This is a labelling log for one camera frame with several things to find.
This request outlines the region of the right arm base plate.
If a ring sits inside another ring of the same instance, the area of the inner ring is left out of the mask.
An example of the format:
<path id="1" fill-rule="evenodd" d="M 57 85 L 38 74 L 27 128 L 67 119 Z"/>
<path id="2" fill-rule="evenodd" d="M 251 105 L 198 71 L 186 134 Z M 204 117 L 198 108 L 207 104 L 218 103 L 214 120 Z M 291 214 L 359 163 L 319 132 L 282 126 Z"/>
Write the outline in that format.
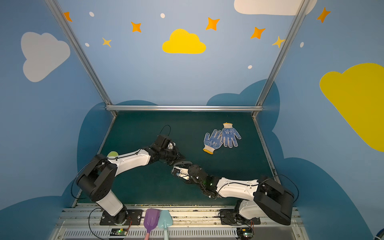
<path id="1" fill-rule="evenodd" d="M 252 218 L 248 220 L 242 217 L 235 210 L 221 209 L 218 214 L 222 225 L 240 226 L 240 225 L 260 225 L 260 218 Z"/>

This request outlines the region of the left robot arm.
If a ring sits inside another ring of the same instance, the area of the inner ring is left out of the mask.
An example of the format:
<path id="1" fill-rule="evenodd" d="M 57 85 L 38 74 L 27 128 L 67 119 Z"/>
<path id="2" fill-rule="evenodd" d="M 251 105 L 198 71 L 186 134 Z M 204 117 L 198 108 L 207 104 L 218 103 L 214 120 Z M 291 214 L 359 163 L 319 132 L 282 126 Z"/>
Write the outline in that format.
<path id="1" fill-rule="evenodd" d="M 129 213 L 112 191 L 115 177 L 160 160 L 170 166 L 184 159 L 185 156 L 169 137 L 158 135 L 151 146 L 132 153 L 116 157 L 105 157 L 102 154 L 94 156 L 91 162 L 80 170 L 74 183 L 103 210 L 101 225 L 124 226 L 129 224 Z"/>

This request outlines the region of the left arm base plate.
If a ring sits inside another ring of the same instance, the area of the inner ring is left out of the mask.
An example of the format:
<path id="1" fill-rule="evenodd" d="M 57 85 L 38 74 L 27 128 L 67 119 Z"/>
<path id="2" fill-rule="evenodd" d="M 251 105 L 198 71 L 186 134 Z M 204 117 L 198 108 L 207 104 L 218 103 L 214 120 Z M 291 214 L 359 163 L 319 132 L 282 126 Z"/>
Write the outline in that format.
<path id="1" fill-rule="evenodd" d="M 100 221 L 101 226 L 139 226 L 141 224 L 143 210 L 122 209 L 116 216 L 110 215 L 107 211 L 103 211 Z"/>

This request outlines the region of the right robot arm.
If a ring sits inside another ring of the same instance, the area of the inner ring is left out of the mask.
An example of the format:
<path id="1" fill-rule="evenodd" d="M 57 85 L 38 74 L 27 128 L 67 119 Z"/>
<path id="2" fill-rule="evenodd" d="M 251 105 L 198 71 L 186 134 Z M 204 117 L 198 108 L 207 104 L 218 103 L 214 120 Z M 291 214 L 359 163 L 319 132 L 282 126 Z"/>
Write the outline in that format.
<path id="1" fill-rule="evenodd" d="M 172 174 L 186 184 L 196 184 L 211 199 L 237 198 L 234 214 L 246 220 L 257 218 L 262 210 L 274 222 L 289 226 L 295 195 L 273 178 L 240 181 L 208 175 L 200 166 L 180 162 L 173 166 Z"/>

